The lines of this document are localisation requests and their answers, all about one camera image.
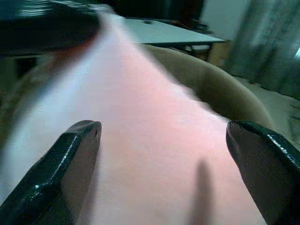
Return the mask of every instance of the pink cloth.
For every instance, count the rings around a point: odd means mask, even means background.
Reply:
[[[69,126],[98,120],[102,146],[79,225],[264,224],[226,147],[224,119],[116,24],[70,52],[6,145],[0,202]]]

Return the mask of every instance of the gray curtain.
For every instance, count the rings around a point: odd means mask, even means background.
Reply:
[[[252,0],[225,69],[300,100],[300,0]]]

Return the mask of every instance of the wall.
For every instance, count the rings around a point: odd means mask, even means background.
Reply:
[[[206,22],[215,36],[234,40],[251,0],[206,0],[201,20]]]

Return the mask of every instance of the floor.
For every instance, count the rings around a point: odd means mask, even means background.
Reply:
[[[299,117],[300,102],[292,97],[280,95],[276,92],[261,88],[258,84],[249,84],[247,80],[236,77],[244,86],[251,90],[270,112],[278,131],[300,150],[300,122],[291,118],[291,115]]]

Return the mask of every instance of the white table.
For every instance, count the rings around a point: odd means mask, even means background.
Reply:
[[[147,24],[144,20],[125,19],[123,26],[133,35],[136,42],[155,46],[211,45],[224,41],[158,21]]]

